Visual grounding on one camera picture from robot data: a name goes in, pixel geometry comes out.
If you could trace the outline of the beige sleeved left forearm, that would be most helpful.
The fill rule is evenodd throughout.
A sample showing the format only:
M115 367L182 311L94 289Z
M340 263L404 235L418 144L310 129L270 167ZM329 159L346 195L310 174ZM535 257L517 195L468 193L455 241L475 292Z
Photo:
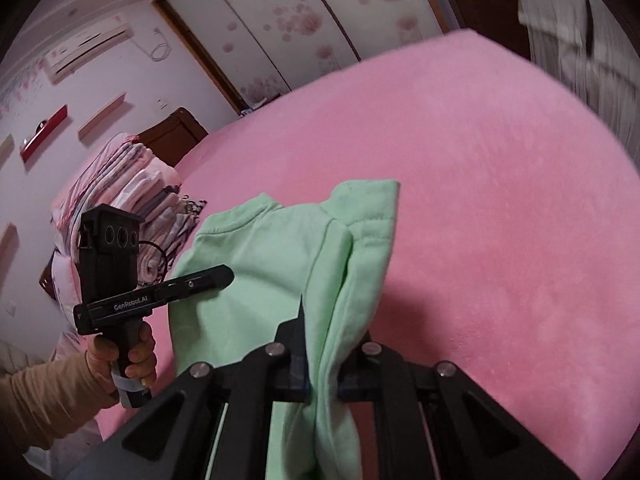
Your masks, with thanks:
M47 450L116 403L115 350L87 350L1 379L1 423L18 452Z

